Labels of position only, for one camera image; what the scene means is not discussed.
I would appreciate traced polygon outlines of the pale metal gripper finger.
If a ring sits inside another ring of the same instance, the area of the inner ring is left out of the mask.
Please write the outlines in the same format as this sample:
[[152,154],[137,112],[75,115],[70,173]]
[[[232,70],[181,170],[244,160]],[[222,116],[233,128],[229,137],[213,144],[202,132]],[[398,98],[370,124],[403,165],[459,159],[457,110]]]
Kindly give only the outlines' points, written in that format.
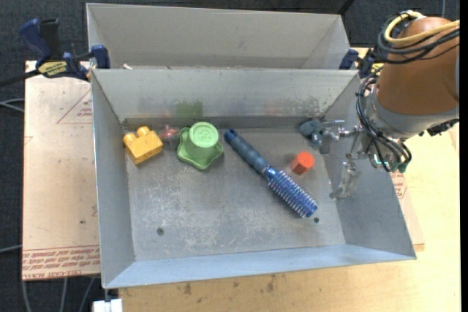
[[320,143],[320,153],[327,155],[331,152],[332,144],[346,137],[355,135],[355,128],[347,129],[345,120],[334,120],[322,122],[322,139]]
[[333,200],[351,197],[358,188],[361,172],[354,161],[343,161],[341,165],[340,181],[337,190],[330,193]]

